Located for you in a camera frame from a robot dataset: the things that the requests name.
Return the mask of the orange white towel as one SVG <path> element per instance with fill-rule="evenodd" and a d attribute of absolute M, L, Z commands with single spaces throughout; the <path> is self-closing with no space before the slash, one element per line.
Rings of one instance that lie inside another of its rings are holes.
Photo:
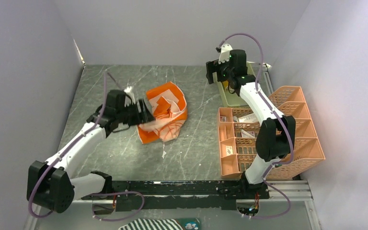
<path fill-rule="evenodd" d="M 143 144 L 156 140 L 163 142 L 178 138 L 187 120 L 187 101 L 183 91 L 169 81 L 146 92 L 155 120 L 138 126 L 138 136 Z"/>

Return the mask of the brown yellow bear towel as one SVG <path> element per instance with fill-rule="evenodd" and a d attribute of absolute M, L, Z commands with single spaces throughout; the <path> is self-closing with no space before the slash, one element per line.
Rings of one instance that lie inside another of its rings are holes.
<path fill-rule="evenodd" d="M 229 82 L 227 80 L 223 81 L 221 84 L 222 84 L 222 87 L 225 91 L 229 90 Z"/>

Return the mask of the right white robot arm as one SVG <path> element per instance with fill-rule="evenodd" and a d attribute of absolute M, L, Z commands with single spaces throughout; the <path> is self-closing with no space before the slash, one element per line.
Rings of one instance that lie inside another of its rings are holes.
<path fill-rule="evenodd" d="M 264 94 L 258 78 L 248 74 L 246 52 L 233 49 L 224 43 L 217 48 L 219 58 L 206 63 L 206 79 L 209 84 L 227 81 L 234 93 L 251 108 L 260 125 L 256 137 L 256 157 L 242 174 L 239 186 L 244 198 L 252 198 L 258 191 L 257 184 L 265 181 L 270 170 L 280 160 L 294 151 L 296 121 L 284 115 Z"/>

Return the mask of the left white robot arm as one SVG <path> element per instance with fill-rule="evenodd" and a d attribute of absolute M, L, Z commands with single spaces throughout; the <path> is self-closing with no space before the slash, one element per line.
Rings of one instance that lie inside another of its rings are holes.
<path fill-rule="evenodd" d="M 34 161 L 28 169 L 27 201 L 33 205 L 62 213 L 71 203 L 86 196 L 108 199 L 114 192 L 110 175 L 93 171 L 75 177 L 77 166 L 93 153 L 111 134 L 154 121 L 143 99 L 135 99 L 133 88 L 105 90 L 103 103 L 89 116 L 81 130 L 61 150 L 45 161 Z"/>

